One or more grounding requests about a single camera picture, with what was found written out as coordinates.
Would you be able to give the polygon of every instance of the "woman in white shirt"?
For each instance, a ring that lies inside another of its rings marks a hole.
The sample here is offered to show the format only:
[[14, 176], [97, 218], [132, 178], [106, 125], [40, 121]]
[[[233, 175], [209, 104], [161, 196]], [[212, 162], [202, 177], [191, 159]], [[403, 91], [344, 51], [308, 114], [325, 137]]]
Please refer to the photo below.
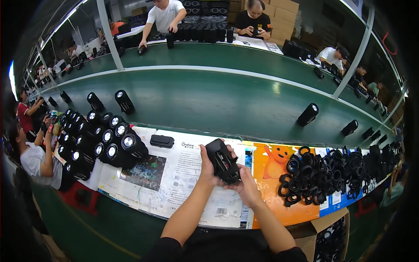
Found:
[[[45, 116], [43, 122], [48, 127], [51, 119]], [[50, 185], [63, 192], [71, 188], [74, 177], [63, 176], [61, 162], [52, 157], [50, 131], [43, 138], [39, 130], [35, 142], [30, 143], [19, 122], [15, 121], [8, 128], [8, 138], [12, 150], [10, 156], [22, 165], [37, 184]], [[45, 151], [40, 146], [42, 141], [45, 142]]]

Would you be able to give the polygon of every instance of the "white t-shirt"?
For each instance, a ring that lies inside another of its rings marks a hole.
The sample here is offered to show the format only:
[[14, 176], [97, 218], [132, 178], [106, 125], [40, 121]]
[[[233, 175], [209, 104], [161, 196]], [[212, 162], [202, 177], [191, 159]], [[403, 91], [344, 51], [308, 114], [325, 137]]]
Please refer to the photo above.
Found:
[[160, 33], [167, 34], [169, 25], [178, 15], [181, 9], [184, 9], [182, 3], [178, 0], [169, 0], [169, 5], [165, 10], [160, 8], [153, 7], [150, 12], [148, 12], [147, 23], [156, 22], [157, 31]]
[[45, 152], [31, 142], [26, 142], [29, 148], [21, 155], [23, 169], [37, 184], [50, 185], [55, 189], [61, 186], [62, 164], [55, 157], [52, 158], [52, 177], [41, 176], [41, 164], [45, 162]]
[[75, 49], [75, 50], [73, 50], [73, 53], [72, 53], [72, 55], [75, 55], [75, 56], [79, 56], [82, 52], [84, 52], [84, 50], [83, 50], [83, 48], [81, 47], [81, 45], [77, 45], [77, 48]]
[[339, 69], [343, 70], [342, 61], [335, 58], [335, 51], [336, 49], [333, 47], [326, 47], [320, 52], [320, 54], [318, 54], [316, 58], [320, 60], [320, 57], [323, 57], [330, 63], [335, 64]]

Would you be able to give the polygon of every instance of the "black cap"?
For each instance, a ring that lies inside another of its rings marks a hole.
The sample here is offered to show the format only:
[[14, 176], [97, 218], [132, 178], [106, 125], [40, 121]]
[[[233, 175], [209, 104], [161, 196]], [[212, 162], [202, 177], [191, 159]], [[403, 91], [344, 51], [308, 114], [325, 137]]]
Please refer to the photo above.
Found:
[[339, 53], [341, 53], [343, 59], [348, 59], [349, 52], [345, 47], [339, 47], [337, 50], [339, 51]]

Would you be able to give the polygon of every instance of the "person in orange shirt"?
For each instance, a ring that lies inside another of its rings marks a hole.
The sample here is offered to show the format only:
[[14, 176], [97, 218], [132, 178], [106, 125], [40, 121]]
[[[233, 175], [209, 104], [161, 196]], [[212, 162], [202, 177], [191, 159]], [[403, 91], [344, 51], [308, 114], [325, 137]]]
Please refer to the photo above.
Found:
[[118, 27], [125, 24], [124, 22], [112, 22], [111, 19], [108, 19], [108, 22], [109, 22], [109, 26], [111, 27], [111, 33], [112, 33], [113, 36], [116, 35], [116, 34], [119, 34]]

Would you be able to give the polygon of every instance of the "pile of black rings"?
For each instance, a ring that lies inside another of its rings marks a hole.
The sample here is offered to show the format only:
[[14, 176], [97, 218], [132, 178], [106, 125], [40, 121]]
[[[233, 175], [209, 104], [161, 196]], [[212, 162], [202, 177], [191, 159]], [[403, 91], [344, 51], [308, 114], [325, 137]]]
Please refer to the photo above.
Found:
[[314, 261], [343, 261], [341, 257], [345, 248], [346, 238], [345, 217], [340, 218], [332, 226], [317, 234]]
[[349, 184], [348, 198], [357, 198], [366, 168], [361, 150], [349, 152], [345, 147], [343, 152], [330, 150], [326, 156], [314, 155], [308, 146], [302, 146], [298, 155], [293, 154], [287, 163], [287, 174], [279, 181], [278, 195], [285, 197], [285, 206], [290, 207], [304, 199], [306, 205], [323, 204], [327, 196], [335, 191], [346, 193]]

